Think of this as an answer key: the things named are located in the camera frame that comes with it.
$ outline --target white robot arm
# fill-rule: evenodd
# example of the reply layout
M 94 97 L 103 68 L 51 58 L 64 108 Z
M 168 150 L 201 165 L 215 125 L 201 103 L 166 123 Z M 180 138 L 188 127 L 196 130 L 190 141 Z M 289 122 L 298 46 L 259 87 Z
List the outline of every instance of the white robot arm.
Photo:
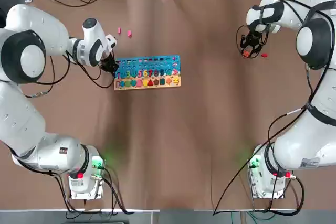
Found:
M 335 41 L 333 24 L 318 12 L 325 13 L 335 23 L 336 0 L 263 1 L 247 13 L 250 32 L 276 33 L 280 26 L 299 30 L 296 47 L 301 59 L 311 69 L 335 68 L 335 51 L 330 58 Z M 285 187 L 286 171 L 336 164 L 336 71 L 327 69 L 322 76 L 318 90 L 306 105 L 307 110 L 277 138 L 274 152 L 270 146 L 265 146 L 249 163 L 255 198 L 280 197 Z
M 12 151 L 15 164 L 68 172 L 72 197 L 94 199 L 102 196 L 102 181 L 92 179 L 103 174 L 97 149 L 71 136 L 45 132 L 44 118 L 18 87 L 41 77 L 46 56 L 68 51 L 72 61 L 96 66 L 117 44 L 96 19 L 85 20 L 83 30 L 84 40 L 69 38 L 65 26 L 49 14 L 27 5 L 12 7 L 6 27 L 0 29 L 0 140 Z

